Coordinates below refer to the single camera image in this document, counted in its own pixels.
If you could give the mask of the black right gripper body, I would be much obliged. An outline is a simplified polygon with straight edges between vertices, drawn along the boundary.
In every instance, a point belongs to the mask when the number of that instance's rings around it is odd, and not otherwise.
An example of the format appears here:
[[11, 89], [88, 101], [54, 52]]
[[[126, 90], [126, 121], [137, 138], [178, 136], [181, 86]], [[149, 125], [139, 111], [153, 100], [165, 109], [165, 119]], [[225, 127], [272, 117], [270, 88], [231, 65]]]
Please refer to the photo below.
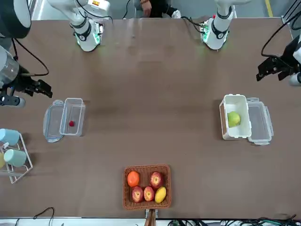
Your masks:
[[17, 92], [39, 92], [36, 86], [37, 81], [30, 76], [23, 76], [23, 73], [29, 73], [29, 71], [20, 67], [16, 78], [9, 84], [9, 87]]

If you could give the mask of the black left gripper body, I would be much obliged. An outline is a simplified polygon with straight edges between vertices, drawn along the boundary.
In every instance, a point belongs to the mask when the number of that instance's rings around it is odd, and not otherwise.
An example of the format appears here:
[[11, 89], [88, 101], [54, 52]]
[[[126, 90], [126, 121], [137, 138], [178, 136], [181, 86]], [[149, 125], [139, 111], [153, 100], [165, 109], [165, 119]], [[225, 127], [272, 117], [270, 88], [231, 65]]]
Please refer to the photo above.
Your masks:
[[294, 70], [300, 70], [301, 67], [301, 38], [295, 37], [285, 48], [281, 59], [290, 65]]

